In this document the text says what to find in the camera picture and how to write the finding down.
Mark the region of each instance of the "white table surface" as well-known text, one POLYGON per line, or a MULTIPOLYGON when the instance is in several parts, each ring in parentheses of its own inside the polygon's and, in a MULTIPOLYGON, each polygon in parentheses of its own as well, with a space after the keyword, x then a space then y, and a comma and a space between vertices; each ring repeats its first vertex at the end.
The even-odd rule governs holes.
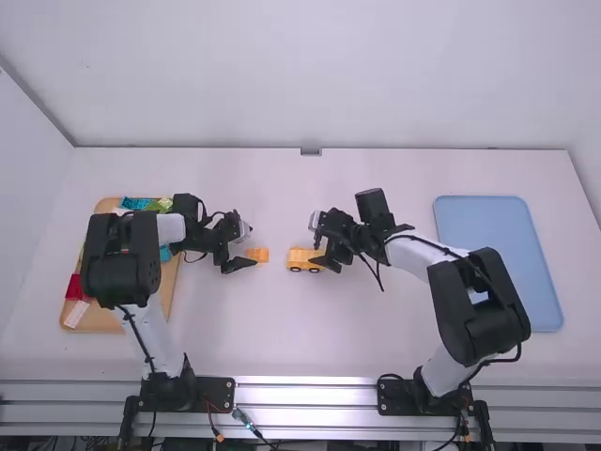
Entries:
POLYGON ((529 205, 565 323, 534 334, 522 361, 484 381, 601 385, 601 232, 567 152, 531 150, 79 149, 0 342, 0 379, 135 380, 124 335, 70 334, 58 325, 69 275, 97 201, 190 192, 209 212, 238 209, 247 246, 270 263, 227 276, 210 259, 182 263, 170 328, 199 374, 409 376, 439 345, 429 288, 384 268, 386 293, 360 261, 342 274, 292 273, 290 246, 312 244, 313 210, 356 215, 354 194, 381 187, 397 222, 433 238, 443 194, 515 194, 529 205))

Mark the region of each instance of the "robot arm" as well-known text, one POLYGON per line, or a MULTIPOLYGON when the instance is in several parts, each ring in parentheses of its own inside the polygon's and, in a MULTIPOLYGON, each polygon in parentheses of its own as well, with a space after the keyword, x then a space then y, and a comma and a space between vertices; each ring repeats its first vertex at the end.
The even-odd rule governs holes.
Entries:
POLYGON ((251 228, 233 210, 213 228, 200 199, 175 194, 173 212, 127 211, 94 214, 89 221, 82 259, 85 294, 95 297, 103 308, 113 311, 138 354, 144 359, 143 391, 169 409, 185 409, 193 398, 193 371, 177 346, 162 312, 161 245, 173 253, 194 250, 212 253, 222 273, 230 273, 256 262, 229 258, 229 242, 241 242, 251 228))
POLYGON ((470 252, 429 240, 411 225, 396 225, 381 189, 355 195, 362 224, 343 211, 316 211, 309 229, 316 249, 328 238, 326 254, 312 262, 335 272, 365 253, 379 264, 408 271, 429 284, 442 346, 414 380, 425 391, 421 408, 453 392, 458 385, 531 333, 528 316, 497 251, 470 252), (486 293, 476 305, 471 292, 486 293))

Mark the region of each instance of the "wooden toy car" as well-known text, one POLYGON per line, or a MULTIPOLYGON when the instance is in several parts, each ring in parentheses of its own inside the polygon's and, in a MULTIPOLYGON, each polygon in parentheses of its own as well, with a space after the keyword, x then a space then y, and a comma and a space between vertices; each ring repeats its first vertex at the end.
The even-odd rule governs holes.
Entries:
POLYGON ((311 263, 309 258, 321 257, 325 254, 325 251, 304 249, 302 247, 293 247, 288 251, 288 261, 286 267, 292 272, 308 271, 308 272, 320 272, 323 270, 323 266, 311 263))
POLYGON ((257 263, 267 263, 270 261, 270 250, 267 247, 252 247, 246 250, 246 257, 257 263))

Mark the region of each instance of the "orange block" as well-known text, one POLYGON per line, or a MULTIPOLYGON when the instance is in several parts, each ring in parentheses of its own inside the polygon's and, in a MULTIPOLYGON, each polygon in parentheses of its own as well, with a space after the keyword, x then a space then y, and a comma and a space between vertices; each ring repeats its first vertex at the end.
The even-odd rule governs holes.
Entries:
POLYGON ((246 257, 257 263, 267 263, 270 261, 270 250, 267 247, 252 247, 246 250, 246 257))

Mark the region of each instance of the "aluminum rail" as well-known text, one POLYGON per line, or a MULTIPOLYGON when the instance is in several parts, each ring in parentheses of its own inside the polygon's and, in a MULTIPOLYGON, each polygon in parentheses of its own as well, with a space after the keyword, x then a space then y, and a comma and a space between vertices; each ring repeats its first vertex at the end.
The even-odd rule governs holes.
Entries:
MULTIPOLYGON (((454 418, 382 417, 375 380, 361 378, 237 377, 236 404, 267 439, 447 440, 454 418)), ((1 435, 118 433, 123 402, 139 381, 0 381, 1 435)), ((601 387, 474 385, 484 399, 498 442, 601 443, 601 387)), ((214 414, 226 438, 252 434, 228 414, 214 414)), ((140 413, 136 435, 149 431, 140 413)), ((470 420, 477 438, 477 424, 470 420)), ((159 437, 212 437, 202 413, 159 413, 159 437)))

